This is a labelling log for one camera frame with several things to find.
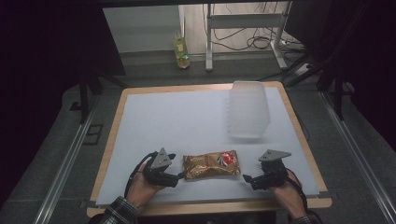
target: person's left hand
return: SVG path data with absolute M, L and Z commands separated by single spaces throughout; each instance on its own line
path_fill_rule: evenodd
M 146 178 L 143 176 L 142 171 L 146 164 L 139 167 L 139 171 L 134 176 L 134 182 L 129 187 L 126 200 L 136 207 L 140 207 L 149 202 L 149 200 L 161 189 L 163 186 L 150 185 Z

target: white paper sheet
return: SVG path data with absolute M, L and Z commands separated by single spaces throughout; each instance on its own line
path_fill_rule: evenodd
M 266 88 L 271 123 L 254 141 L 228 135 L 229 91 L 183 91 L 129 95 L 113 154 L 96 204 L 110 204 L 122 196 L 127 179 L 150 152 L 164 147 L 176 153 L 166 173 L 182 171 L 183 155 L 236 150 L 244 175 L 262 175 L 259 157 L 267 150 L 291 152 L 283 159 L 303 183 L 306 195 L 318 195 L 318 186 L 277 88 Z M 179 180 L 175 188 L 157 193 L 151 203 L 253 200 L 272 197 L 268 190 L 253 190 L 241 175 L 196 181 Z

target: white wall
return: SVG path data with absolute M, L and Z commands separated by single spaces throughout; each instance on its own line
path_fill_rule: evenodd
M 180 30 L 178 6 L 104 8 L 119 53 L 169 50 Z

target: person's hand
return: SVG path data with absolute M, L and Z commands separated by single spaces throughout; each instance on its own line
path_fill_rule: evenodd
M 145 164 L 139 167 L 139 171 L 134 176 L 134 182 L 129 187 L 126 200 L 136 207 L 146 204 L 159 190 L 164 189 L 163 186 L 150 185 L 143 176 L 142 171 Z
M 290 179 L 302 187 L 294 173 L 288 170 L 288 175 Z M 293 220 L 306 216 L 303 200 L 291 183 L 286 181 L 284 185 L 271 187 L 269 190 L 275 194 L 276 200 L 289 212 Z

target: desk leg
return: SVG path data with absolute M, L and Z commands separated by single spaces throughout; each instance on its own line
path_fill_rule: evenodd
M 277 63 L 279 64 L 280 70 L 288 69 L 285 59 L 283 59 L 282 53 L 280 52 L 279 42 L 280 42 L 280 37 L 282 36 L 283 30 L 285 29 L 286 20 L 289 15 L 290 6 L 291 6 L 291 2 L 288 2 L 288 4 L 286 5 L 285 9 L 282 12 L 282 17 L 280 19 L 279 26 L 277 28 L 275 40 L 271 41 L 271 48 L 273 49 L 273 52 L 275 54 Z
M 212 54 L 212 16 L 210 14 L 211 5 L 207 4 L 207 17 L 206 17 L 206 72 L 213 70 L 213 54 Z

